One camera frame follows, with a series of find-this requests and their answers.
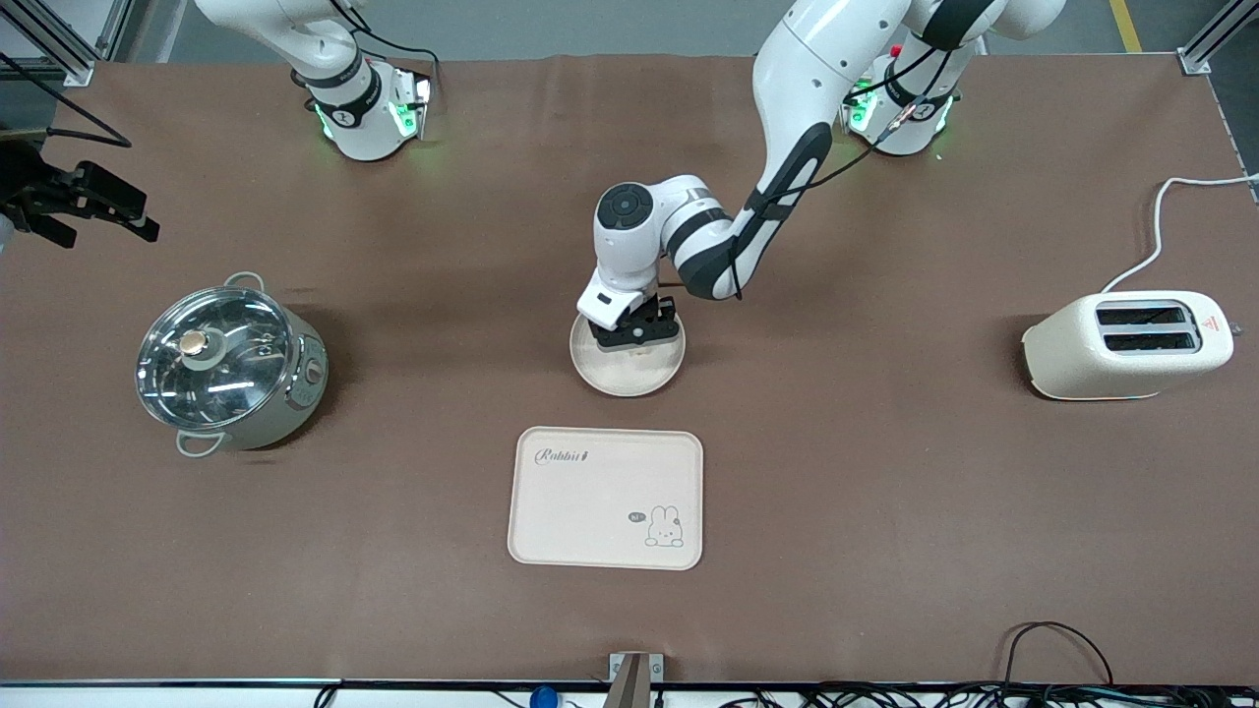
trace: pot handle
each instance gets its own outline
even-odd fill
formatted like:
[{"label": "pot handle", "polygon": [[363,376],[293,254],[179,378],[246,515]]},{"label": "pot handle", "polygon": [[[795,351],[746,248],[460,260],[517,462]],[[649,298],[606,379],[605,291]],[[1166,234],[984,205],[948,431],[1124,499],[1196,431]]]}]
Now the pot handle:
[{"label": "pot handle", "polygon": [[[229,436],[225,432],[203,433],[203,432],[179,431],[175,433],[175,448],[179,450],[179,454],[183,455],[184,457],[191,457],[194,460],[199,457],[209,457],[210,455],[218,452],[219,447],[222,447],[223,443],[227,442],[228,438],[232,436]],[[209,440],[213,442],[206,450],[203,450],[200,452],[193,452],[186,447],[189,440]]]},{"label": "pot handle", "polygon": [[223,281],[223,285],[233,286],[243,280],[257,281],[258,287],[256,287],[254,290],[257,290],[258,292],[267,292],[267,283],[262,282],[262,276],[259,276],[253,271],[240,271],[239,273],[232,273],[230,276],[228,276],[228,280]]}]

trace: white round plate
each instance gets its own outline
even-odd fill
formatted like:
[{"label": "white round plate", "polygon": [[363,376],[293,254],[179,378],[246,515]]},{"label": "white round plate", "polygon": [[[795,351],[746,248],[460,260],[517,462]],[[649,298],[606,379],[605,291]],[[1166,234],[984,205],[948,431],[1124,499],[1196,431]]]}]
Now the white round plate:
[{"label": "white round plate", "polygon": [[589,320],[582,315],[573,323],[568,350],[573,365],[585,383],[621,398],[647,396],[669,383],[682,365],[686,354],[686,328],[677,320],[677,339],[669,344],[633,346],[621,351],[603,351],[590,334]]}]

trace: electric pot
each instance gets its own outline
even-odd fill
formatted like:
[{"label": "electric pot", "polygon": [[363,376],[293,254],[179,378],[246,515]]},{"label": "electric pot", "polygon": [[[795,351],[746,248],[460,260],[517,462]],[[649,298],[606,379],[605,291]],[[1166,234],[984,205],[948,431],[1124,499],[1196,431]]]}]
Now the electric pot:
[{"label": "electric pot", "polygon": [[[258,286],[238,285],[247,280]],[[324,396],[322,340],[264,288],[258,275],[235,273],[172,305],[145,335],[136,393],[176,428],[175,447],[188,457],[277,442]]]}]

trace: yellow tape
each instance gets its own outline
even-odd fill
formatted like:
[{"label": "yellow tape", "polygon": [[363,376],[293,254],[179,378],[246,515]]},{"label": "yellow tape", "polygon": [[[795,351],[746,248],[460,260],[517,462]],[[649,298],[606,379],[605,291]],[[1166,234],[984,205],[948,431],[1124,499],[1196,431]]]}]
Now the yellow tape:
[{"label": "yellow tape", "polygon": [[1141,40],[1137,39],[1137,28],[1132,24],[1128,4],[1124,0],[1110,0],[1110,13],[1114,15],[1114,25],[1119,28],[1124,52],[1141,52]]}]

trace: table surface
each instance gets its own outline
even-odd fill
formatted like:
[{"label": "table surface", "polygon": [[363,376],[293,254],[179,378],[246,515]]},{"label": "table surface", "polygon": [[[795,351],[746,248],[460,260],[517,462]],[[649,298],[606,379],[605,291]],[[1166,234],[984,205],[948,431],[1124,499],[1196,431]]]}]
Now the table surface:
[{"label": "table surface", "polygon": [[[1099,404],[1034,396],[1017,346],[1146,253],[1157,183],[1239,174],[1207,81],[1171,55],[976,59],[928,152],[811,193],[744,302],[680,301],[666,389],[602,397],[567,351],[593,205],[680,173],[742,203],[749,72],[449,64],[442,140],[354,164],[283,67],[102,66],[74,96],[136,147],[47,157],[133,181],[162,234],[79,223],[73,251],[0,261],[0,675],[585,678],[650,649],[672,679],[983,679],[1010,627],[1055,619],[1121,682],[1259,679],[1249,338]],[[1248,191],[1166,212],[1129,286],[1259,326]],[[184,460],[136,401],[137,345],[246,268],[326,339],[329,394],[285,445]],[[514,562],[536,425],[699,436],[700,564]],[[1098,679],[1065,640],[1021,646],[1019,679]]]}]

